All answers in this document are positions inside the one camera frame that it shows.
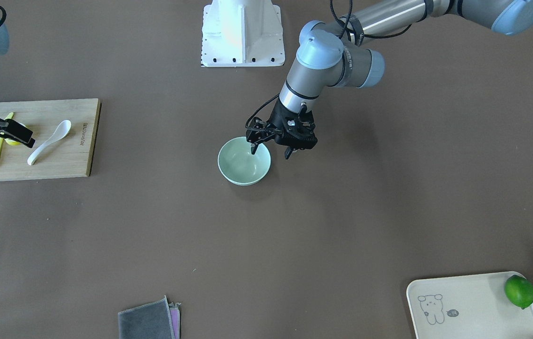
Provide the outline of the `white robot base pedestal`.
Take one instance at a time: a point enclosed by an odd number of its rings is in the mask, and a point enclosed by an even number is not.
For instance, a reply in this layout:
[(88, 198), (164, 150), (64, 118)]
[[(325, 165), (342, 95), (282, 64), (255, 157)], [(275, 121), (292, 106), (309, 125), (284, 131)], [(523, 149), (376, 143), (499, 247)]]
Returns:
[(285, 64), (281, 8), (270, 0), (213, 0), (203, 8), (203, 67)]

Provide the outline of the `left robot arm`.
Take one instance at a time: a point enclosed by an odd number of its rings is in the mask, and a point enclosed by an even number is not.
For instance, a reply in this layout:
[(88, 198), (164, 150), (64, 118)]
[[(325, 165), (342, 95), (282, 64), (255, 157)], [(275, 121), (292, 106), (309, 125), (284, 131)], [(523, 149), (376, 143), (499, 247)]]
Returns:
[(267, 120), (252, 114), (245, 124), (250, 153), (270, 141), (286, 147), (284, 157), (312, 149), (313, 107), (326, 87), (366, 88), (384, 75), (383, 56), (361, 49), (366, 41), (404, 34), (429, 17), (456, 15), (504, 36), (514, 36), (533, 25), (533, 0), (383, 0), (327, 24), (310, 21), (299, 34), (294, 63)]

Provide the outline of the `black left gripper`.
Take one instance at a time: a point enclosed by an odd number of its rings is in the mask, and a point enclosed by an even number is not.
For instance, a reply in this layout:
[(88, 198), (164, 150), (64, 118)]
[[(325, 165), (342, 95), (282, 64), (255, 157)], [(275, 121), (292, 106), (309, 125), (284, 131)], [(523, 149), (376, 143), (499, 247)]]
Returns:
[(284, 159), (288, 160), (296, 150), (312, 149), (318, 143), (314, 133), (313, 112), (301, 105), (299, 113), (288, 110), (277, 99), (268, 120), (264, 121), (255, 114), (246, 122), (246, 140), (251, 143), (251, 154), (255, 155), (259, 145), (270, 140), (287, 146)]

